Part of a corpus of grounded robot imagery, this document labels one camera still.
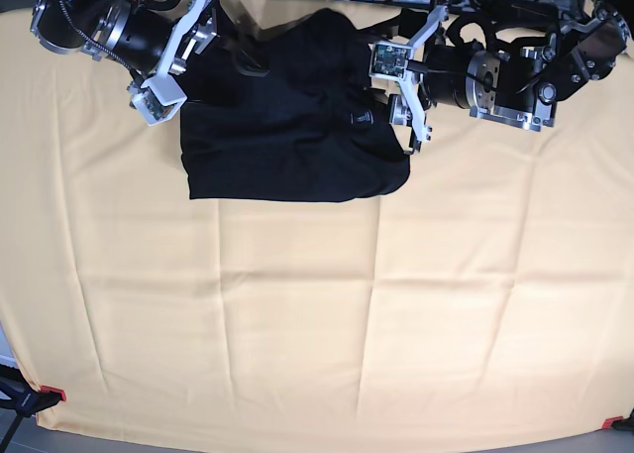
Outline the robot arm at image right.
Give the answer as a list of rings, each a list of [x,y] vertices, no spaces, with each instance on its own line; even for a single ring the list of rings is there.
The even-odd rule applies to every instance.
[[[538,132],[557,106],[606,78],[633,39],[633,0],[589,0],[571,14],[547,0],[431,0],[376,26],[369,75],[390,81],[388,120],[430,141],[428,111],[451,105],[480,120]]]

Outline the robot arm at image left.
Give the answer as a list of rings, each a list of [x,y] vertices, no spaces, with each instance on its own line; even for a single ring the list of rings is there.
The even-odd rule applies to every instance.
[[[237,72],[268,73],[256,41],[233,23],[222,0],[190,0],[185,14],[167,12],[181,0],[37,0],[32,33],[48,50],[83,52],[122,65],[135,84],[153,76],[181,75],[192,55],[218,46],[231,55]]]

